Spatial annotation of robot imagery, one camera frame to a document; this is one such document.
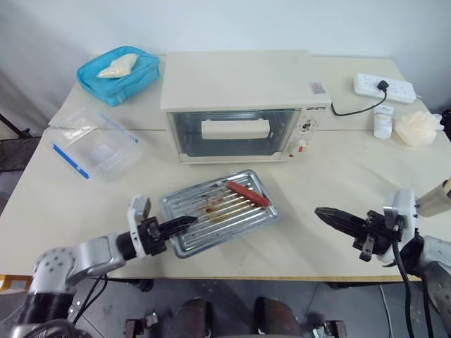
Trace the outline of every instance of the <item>white wall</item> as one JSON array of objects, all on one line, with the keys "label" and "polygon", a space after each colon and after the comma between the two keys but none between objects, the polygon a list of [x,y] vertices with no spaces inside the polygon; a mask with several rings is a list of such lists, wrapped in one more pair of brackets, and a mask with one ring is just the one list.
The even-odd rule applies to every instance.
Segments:
[{"label": "white wall", "polygon": [[394,58],[434,109],[451,96],[450,12],[449,0],[3,0],[0,85],[3,73],[49,119],[93,52],[308,49]]}]

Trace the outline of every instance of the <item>clear plastic container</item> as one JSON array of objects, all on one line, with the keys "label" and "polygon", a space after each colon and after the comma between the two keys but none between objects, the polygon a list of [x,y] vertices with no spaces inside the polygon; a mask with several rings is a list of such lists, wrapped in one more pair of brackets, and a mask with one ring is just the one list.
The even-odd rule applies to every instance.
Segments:
[{"label": "clear plastic container", "polygon": [[113,179],[142,157],[138,138],[103,113],[78,111],[65,125],[47,130],[50,146],[85,179]]}]

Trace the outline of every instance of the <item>baking tray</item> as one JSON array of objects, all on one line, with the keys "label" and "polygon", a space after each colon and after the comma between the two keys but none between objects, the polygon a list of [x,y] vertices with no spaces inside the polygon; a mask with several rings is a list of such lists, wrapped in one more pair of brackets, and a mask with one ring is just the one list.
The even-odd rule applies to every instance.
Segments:
[{"label": "baking tray", "polygon": [[[246,186],[271,202],[267,208],[226,187],[228,180]],[[160,200],[167,220],[188,215],[198,221],[182,234],[171,237],[175,253],[187,258],[262,225],[278,221],[280,214],[274,202],[252,170],[218,178],[168,194]]]}]

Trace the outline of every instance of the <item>gray floor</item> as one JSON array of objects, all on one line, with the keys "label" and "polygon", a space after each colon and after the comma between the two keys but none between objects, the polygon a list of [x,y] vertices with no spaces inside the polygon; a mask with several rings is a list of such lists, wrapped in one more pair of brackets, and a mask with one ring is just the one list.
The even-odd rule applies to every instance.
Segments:
[{"label": "gray floor", "polygon": [[[70,318],[93,281],[80,284],[71,308]],[[421,290],[412,287],[412,320],[416,337],[427,337]],[[404,323],[404,288],[400,283],[385,284],[383,290],[388,301],[393,322],[393,336],[408,337]],[[127,318],[141,318],[156,310],[161,324],[159,333],[143,337],[164,337],[171,318],[184,301],[202,296],[214,305],[213,336],[247,334],[252,329],[252,309],[258,296],[284,301],[291,307],[301,323],[304,337],[313,337],[311,319],[344,320],[349,338],[388,337],[388,321],[380,290],[377,286],[332,289],[326,283],[261,280],[155,280],[150,292],[141,292],[130,284],[109,282],[105,292],[89,308],[78,327],[87,330],[94,338],[122,338]],[[7,337],[23,294],[0,296],[0,337]],[[432,311],[435,337],[446,337],[438,314]]]}]

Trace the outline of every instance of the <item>table surface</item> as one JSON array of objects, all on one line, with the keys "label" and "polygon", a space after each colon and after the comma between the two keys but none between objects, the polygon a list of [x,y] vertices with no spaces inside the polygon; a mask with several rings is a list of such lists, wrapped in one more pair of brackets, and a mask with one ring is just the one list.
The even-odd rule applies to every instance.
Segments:
[{"label": "table surface", "polygon": [[[109,183],[82,179],[52,152],[44,135],[0,217],[2,273],[29,274],[36,257],[47,249],[127,231],[125,212],[136,194],[149,195],[152,214],[161,218],[158,200],[163,195],[250,168],[279,207],[279,223],[185,260],[169,247],[161,255],[135,259],[112,275],[303,280],[397,276],[396,268],[382,268],[376,259],[359,260],[352,239],[321,222],[314,209],[330,206],[364,217],[369,209],[381,212],[389,192],[412,187],[420,196],[450,175],[450,143],[443,132],[432,145],[413,149],[396,136],[383,141],[369,131],[319,131],[296,164],[221,165],[181,165],[170,151],[167,133],[136,135],[143,141],[145,158]],[[450,216],[419,219],[421,233],[451,241],[451,231],[444,226]]]},{"label": "table surface", "polygon": [[[105,103],[88,94],[76,82],[59,112],[50,120],[53,127],[67,127],[66,119],[74,111],[87,109],[102,111],[128,129],[135,130],[166,130],[166,120],[160,110],[160,94],[164,74],[165,56],[160,56],[160,71],[162,76],[140,94],[129,98],[117,107],[107,106]],[[321,78],[326,84],[334,107],[339,113],[368,108],[380,101],[354,94],[351,85],[356,73],[367,73],[405,80],[395,62],[388,58],[343,58],[343,57],[314,57]],[[399,115],[427,111],[423,102],[417,99],[410,105],[388,102],[387,106],[395,107],[395,118]],[[368,113],[350,117],[334,116],[328,111],[319,125],[320,130],[372,130],[373,116]]]}]

